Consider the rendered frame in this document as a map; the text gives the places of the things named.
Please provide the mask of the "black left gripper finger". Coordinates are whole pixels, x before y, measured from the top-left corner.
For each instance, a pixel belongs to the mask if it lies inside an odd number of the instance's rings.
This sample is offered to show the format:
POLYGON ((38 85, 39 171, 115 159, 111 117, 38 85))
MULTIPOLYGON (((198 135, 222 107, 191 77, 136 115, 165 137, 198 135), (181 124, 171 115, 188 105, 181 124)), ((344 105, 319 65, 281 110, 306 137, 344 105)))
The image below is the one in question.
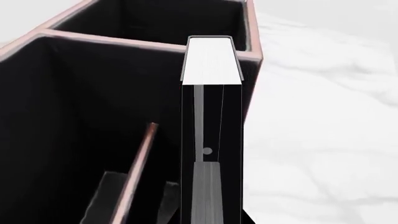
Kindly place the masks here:
POLYGON ((242 224, 256 224, 244 209, 242 209, 242 224))

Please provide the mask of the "black caddy with pink trim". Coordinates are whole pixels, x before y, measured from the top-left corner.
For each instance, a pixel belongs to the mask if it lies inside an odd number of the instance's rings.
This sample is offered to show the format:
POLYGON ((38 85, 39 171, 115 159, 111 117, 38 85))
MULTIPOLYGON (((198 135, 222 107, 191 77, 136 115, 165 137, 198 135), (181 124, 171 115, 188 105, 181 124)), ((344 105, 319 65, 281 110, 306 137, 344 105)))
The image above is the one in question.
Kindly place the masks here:
POLYGON ((0 224, 180 224, 191 36, 233 40, 243 124, 253 0, 83 0, 0 49, 0 224))

